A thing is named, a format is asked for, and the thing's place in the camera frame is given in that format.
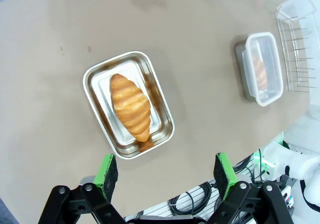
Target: clear plastic container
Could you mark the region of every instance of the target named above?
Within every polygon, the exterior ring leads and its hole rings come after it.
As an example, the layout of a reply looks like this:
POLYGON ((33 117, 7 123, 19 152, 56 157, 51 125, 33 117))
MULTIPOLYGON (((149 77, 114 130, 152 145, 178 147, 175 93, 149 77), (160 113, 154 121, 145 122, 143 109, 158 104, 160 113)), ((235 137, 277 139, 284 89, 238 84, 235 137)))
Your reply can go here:
POLYGON ((266 106, 280 98, 284 84, 274 36, 269 32, 251 34, 236 46, 236 52, 243 65, 242 82, 248 99, 255 98, 259 105, 266 106))

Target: robotic arm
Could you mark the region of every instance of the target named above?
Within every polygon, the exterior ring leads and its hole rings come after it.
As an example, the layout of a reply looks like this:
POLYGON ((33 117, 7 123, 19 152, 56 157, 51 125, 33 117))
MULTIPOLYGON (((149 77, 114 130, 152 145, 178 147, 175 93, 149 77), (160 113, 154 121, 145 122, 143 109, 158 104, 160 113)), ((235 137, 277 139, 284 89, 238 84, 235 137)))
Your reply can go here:
POLYGON ((292 151, 273 141, 262 152, 262 160, 268 165, 266 180, 275 180, 286 174, 305 181, 305 199, 320 205, 320 155, 305 155, 292 151))

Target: stainless steel tray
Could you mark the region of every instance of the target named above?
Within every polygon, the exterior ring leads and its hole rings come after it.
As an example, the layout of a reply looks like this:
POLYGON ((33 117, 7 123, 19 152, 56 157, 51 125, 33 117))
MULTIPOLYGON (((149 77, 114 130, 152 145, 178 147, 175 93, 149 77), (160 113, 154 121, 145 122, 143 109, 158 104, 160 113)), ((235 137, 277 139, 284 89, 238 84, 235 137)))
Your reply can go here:
POLYGON ((114 152, 123 159, 136 158, 170 140, 175 126, 160 84, 147 55, 132 51, 103 61, 86 71, 83 87, 98 122, 114 152), (121 74, 133 81, 151 104, 150 137, 137 141, 116 116, 110 94, 110 78, 121 74))

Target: screw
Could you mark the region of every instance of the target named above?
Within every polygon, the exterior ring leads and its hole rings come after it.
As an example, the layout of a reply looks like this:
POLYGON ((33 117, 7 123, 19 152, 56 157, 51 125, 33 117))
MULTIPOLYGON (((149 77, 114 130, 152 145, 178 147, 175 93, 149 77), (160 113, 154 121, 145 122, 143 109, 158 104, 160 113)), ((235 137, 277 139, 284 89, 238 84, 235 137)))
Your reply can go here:
POLYGON ((91 191, 91 190, 92 190, 92 185, 87 185, 87 186, 85 187, 85 189, 86 189, 86 191, 91 191))
POLYGON ((60 193, 60 194, 65 193, 65 188, 64 188, 64 187, 61 187, 61 188, 59 189, 59 193, 60 193))
POLYGON ((240 188, 241 188, 241 189, 246 189, 246 187, 247 187, 246 184, 244 184, 244 183, 241 183, 241 184, 240 184, 240 188))

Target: plastic lid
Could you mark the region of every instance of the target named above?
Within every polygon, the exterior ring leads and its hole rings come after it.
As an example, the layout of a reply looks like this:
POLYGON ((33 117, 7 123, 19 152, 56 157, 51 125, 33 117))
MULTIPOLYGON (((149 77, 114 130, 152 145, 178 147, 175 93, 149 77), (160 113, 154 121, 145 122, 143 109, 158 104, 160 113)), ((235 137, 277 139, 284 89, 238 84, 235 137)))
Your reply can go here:
POLYGON ((245 44, 250 94, 259 105, 266 106, 280 98, 284 91, 276 40, 271 33, 264 32, 249 35, 245 44))

